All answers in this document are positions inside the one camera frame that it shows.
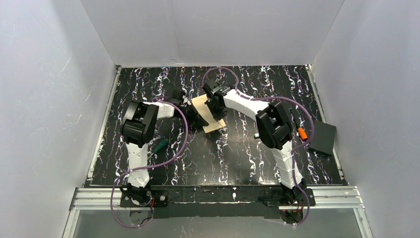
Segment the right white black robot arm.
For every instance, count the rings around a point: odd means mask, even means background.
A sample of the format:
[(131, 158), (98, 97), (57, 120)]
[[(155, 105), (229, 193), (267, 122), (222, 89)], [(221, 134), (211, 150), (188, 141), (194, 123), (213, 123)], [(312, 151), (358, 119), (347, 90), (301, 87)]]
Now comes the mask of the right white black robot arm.
[(256, 122), (259, 139), (271, 150), (280, 174), (282, 193), (279, 201), (289, 204), (301, 200), (309, 202), (306, 182), (293, 158), (293, 126), (283, 105), (255, 99), (214, 80), (205, 83), (202, 89), (207, 96), (205, 104), (215, 120), (221, 119), (228, 109), (233, 109)]

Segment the cream envelope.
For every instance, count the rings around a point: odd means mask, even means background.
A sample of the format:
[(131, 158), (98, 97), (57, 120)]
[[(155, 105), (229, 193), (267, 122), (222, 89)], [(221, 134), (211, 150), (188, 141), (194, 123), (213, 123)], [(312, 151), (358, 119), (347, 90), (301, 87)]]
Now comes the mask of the cream envelope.
[(223, 127), (226, 127), (224, 119), (215, 120), (210, 112), (210, 109), (205, 104), (207, 101), (206, 94), (200, 95), (198, 97), (192, 98), (192, 104), (195, 109), (198, 111), (199, 115), (208, 123), (207, 126), (203, 126), (205, 133), (210, 133), (215, 130), (219, 130)]

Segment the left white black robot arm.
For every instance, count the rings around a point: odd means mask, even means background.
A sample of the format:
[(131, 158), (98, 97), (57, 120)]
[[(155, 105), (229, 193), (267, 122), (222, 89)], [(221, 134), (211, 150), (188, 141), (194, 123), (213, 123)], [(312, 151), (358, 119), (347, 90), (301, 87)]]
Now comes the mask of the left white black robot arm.
[(120, 190), (140, 206), (147, 206), (153, 200), (152, 192), (147, 188), (150, 176), (146, 167), (148, 146), (154, 137), (157, 120), (178, 117), (186, 119), (189, 128), (209, 125), (181, 89), (167, 92), (162, 99), (169, 104), (133, 100), (122, 120), (121, 135), (128, 151), (129, 169), (142, 169), (131, 172), (126, 185)]

